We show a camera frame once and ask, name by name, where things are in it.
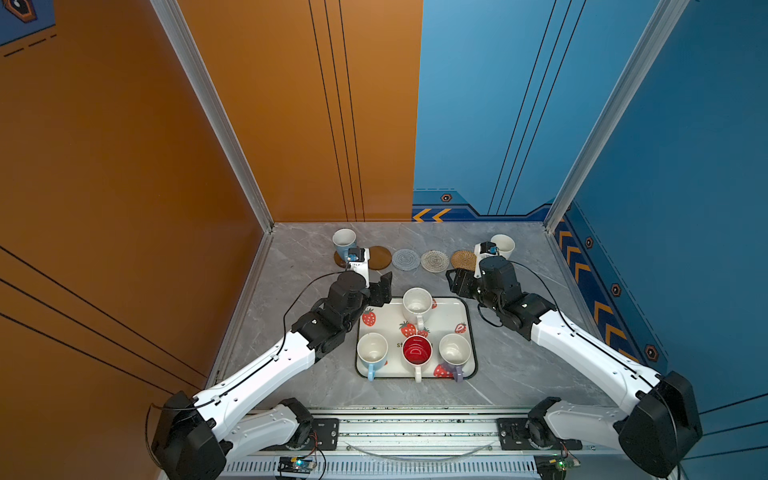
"tray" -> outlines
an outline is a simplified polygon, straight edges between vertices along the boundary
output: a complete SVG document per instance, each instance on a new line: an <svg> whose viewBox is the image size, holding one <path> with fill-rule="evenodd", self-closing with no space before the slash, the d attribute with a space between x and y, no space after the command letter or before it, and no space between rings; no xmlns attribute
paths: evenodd
<svg viewBox="0 0 768 480"><path fill-rule="evenodd" d="M442 297L433 299L432 308L434 310L425 322L425 327L429 330L427 340L432 344L432 358L422 366L422 378L453 380L452 374L450 377L435 376L435 369L443 362L439 352L440 340L448 333L459 333L469 340L472 356L462 369L465 379L472 378L477 373L478 361L467 304L458 297ZM386 365L376 371L376 379L413 379L414 369L402 357L402 342L406 339L406 335L401 331L401 325L406 322L402 316L402 297L392 298L392 302L385 306L373 307L370 313L375 317L372 318L370 314L366 316L364 313L363 318L358 322L357 340L359 341L366 333L380 333L389 344ZM466 331L461 331L461 324L466 325ZM357 351L355 351L355 366L358 374L367 379L368 368L358 358Z"/></svg>

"gray woven coaster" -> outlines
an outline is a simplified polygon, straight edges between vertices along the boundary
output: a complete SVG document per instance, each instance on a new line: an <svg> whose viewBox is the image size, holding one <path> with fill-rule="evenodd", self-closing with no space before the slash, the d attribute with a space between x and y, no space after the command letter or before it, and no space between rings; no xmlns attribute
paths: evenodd
<svg viewBox="0 0 768 480"><path fill-rule="evenodd" d="M413 270L419 266L419 254L403 248L392 254L392 265L400 270Z"/></svg>
<svg viewBox="0 0 768 480"><path fill-rule="evenodd" d="M431 273L440 273L448 269L448 255L439 250L430 250L422 255L424 270Z"/></svg>

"brown coaster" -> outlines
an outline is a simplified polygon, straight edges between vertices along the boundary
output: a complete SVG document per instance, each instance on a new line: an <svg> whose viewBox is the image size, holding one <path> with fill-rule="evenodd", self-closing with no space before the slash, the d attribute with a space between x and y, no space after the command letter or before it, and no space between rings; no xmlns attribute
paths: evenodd
<svg viewBox="0 0 768 480"><path fill-rule="evenodd" d="M368 260L369 269L384 270L386 267L389 266L390 263L392 263L392 254L385 247L379 247L379 246L370 247L370 251L371 251L371 258L370 260ZM336 265L342 268L346 266L344 265L344 262L341 261L341 257L339 257L338 252L333 252L333 261L336 262Z"/></svg>
<svg viewBox="0 0 768 480"><path fill-rule="evenodd" d="M459 250L451 256L451 265L453 268L463 268L466 270L475 270L477 257L469 250Z"/></svg>

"red mug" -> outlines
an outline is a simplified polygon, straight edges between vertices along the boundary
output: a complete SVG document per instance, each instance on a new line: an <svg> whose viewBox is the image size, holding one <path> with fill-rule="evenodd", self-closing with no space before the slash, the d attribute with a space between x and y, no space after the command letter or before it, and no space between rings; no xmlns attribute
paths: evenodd
<svg viewBox="0 0 768 480"><path fill-rule="evenodd" d="M432 344L423 336L411 335L402 343L402 356L415 367L416 382L421 382L422 365L432 358Z"/></svg>

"white tray with strawberries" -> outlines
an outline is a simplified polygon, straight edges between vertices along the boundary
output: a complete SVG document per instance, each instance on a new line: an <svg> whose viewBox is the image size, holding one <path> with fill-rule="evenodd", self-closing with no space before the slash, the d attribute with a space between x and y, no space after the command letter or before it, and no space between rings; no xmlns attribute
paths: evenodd
<svg viewBox="0 0 768 480"><path fill-rule="evenodd" d="M462 368L464 378L471 378L477 371L477 356L475 342L472 339L472 328L469 323L467 304L455 297L435 298L432 301L432 313L424 322L425 329L416 330L416 325L408 323L402 315L402 298L393 298L385 306L366 309L359 321L357 339L366 333L380 333L386 338L388 351L386 364L376 371L376 379L413 379L414 368L402 356L402 343L411 335L426 337L432 344L432 358L422 366L422 378L453 379L453 374L446 372L440 364L444 362L440 356L439 346L442 337L448 333L458 333L469 341L472 346L472 356ZM357 372L368 376L368 368L362 364L355 354Z"/></svg>

